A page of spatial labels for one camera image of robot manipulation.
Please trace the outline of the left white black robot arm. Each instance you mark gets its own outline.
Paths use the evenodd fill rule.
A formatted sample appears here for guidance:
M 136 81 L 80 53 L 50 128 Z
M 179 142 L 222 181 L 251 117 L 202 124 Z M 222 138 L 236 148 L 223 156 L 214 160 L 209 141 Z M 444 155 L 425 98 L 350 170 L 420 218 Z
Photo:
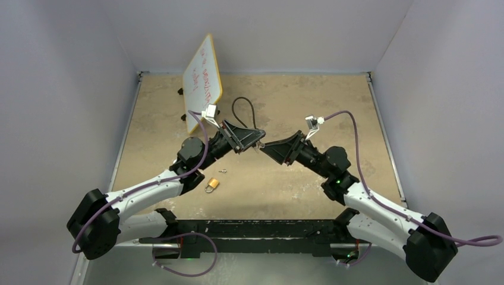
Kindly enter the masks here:
M 74 238 L 72 252 L 96 259 L 125 238 L 125 223 L 139 211 L 160 201 L 184 195 L 204 179 L 202 170 L 233 151 L 240 154 L 254 147 L 266 132 L 242 128 L 223 120 L 214 137 L 188 137 L 168 169 L 121 191 L 86 193 L 67 222 Z

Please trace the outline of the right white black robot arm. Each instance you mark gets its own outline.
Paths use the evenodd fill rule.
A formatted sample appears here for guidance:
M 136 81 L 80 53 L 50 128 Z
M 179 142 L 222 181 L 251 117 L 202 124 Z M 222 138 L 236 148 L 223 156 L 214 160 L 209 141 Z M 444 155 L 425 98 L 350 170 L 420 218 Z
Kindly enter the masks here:
M 322 153 L 298 131 L 266 143 L 261 150 L 279 164 L 297 162 L 325 178 L 321 187 L 326 196 L 356 211 L 350 219 L 335 223 L 338 240 L 356 238 L 386 249 L 429 283 L 440 277 L 458 253 L 441 216 L 417 213 L 367 189 L 349 172 L 351 163 L 343 147 L 332 146 Z

